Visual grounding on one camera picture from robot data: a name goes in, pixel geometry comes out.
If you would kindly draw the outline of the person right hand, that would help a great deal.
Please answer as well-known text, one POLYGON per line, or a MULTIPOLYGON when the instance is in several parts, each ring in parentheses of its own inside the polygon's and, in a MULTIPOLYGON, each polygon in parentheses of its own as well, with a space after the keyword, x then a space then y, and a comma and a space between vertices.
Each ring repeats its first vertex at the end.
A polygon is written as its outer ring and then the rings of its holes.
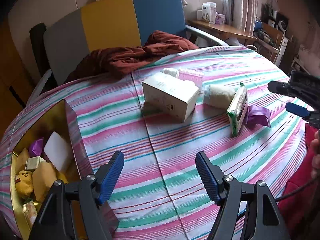
POLYGON ((317 176, 319 176, 319 171, 320 171, 319 131, 315 133, 315 138, 312 140, 310 147, 315 154, 312 159, 311 178, 316 178, 317 176))

